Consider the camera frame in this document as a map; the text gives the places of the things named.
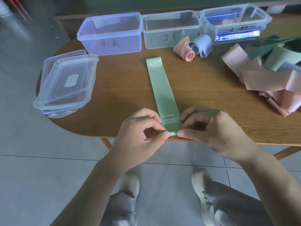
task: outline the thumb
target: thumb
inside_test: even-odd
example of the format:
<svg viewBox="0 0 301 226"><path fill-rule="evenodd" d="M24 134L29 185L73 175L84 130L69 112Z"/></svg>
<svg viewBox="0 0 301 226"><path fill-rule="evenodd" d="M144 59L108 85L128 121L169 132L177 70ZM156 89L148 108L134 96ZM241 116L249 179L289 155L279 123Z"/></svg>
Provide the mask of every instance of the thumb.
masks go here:
<svg viewBox="0 0 301 226"><path fill-rule="evenodd" d="M178 137L183 137L195 141L202 142L204 144L208 143L209 133L205 131L199 131L194 129L181 129L177 133Z"/></svg>
<svg viewBox="0 0 301 226"><path fill-rule="evenodd" d="M155 153L156 150L158 150L158 148L164 144L165 140L167 140L168 137L170 137L170 132L164 131L150 141L153 153Z"/></svg>

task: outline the left hand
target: left hand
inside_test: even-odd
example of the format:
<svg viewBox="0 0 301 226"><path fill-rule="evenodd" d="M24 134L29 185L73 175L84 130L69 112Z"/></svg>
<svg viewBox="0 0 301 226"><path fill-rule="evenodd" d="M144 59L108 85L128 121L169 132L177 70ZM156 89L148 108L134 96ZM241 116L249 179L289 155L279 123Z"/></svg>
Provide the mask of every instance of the left hand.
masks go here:
<svg viewBox="0 0 301 226"><path fill-rule="evenodd" d="M151 127L159 134L152 140L147 140L144 130ZM151 157L168 137L170 132L161 125L159 115L153 110L143 108L123 121L106 157L111 158L114 166L123 173Z"/></svg>

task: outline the table leg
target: table leg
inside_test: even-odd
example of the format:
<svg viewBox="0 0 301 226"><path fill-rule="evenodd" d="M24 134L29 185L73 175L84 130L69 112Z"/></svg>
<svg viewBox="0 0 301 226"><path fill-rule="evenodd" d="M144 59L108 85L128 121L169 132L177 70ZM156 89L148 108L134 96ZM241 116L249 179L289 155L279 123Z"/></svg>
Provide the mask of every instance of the table leg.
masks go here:
<svg viewBox="0 0 301 226"><path fill-rule="evenodd" d="M292 154L295 154L299 151L301 151L301 146L290 146L290 147L285 148L284 150L276 153L274 156L277 160L281 160L281 159L288 157Z"/></svg>
<svg viewBox="0 0 301 226"><path fill-rule="evenodd" d="M110 151L111 148L112 148L112 145L109 142L109 139L108 138L103 138L103 137L100 137L100 139L104 143L104 145L107 147L107 149Z"/></svg>

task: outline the rolled resistance band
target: rolled resistance band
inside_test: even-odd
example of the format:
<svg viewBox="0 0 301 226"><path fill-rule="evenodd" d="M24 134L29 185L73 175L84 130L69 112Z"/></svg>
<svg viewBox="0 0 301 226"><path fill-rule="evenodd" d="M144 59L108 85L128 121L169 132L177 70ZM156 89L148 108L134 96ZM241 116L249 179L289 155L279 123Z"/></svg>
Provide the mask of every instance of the rolled resistance band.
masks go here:
<svg viewBox="0 0 301 226"><path fill-rule="evenodd" d="M182 122L179 120L180 113L165 74L161 57L147 59L146 63L162 125L171 133L171 136L175 136L178 130L182 128Z"/></svg>

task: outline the hand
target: hand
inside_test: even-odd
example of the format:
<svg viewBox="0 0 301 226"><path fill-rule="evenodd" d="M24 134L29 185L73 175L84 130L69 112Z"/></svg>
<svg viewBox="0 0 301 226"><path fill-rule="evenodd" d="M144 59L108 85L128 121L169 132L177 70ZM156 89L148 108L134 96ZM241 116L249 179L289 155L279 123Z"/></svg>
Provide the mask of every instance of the hand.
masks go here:
<svg viewBox="0 0 301 226"><path fill-rule="evenodd" d="M236 162L252 157L259 148L224 111L196 105L186 109L180 120L183 129L177 135L207 144L213 151ZM197 122L205 122L205 131L194 130Z"/></svg>
<svg viewBox="0 0 301 226"><path fill-rule="evenodd" d="M147 140L143 131L150 127L156 129L159 134L152 140ZM168 137L170 132L161 125L159 115L153 110L143 108L122 123L106 156L111 158L115 167L123 173L151 157Z"/></svg>

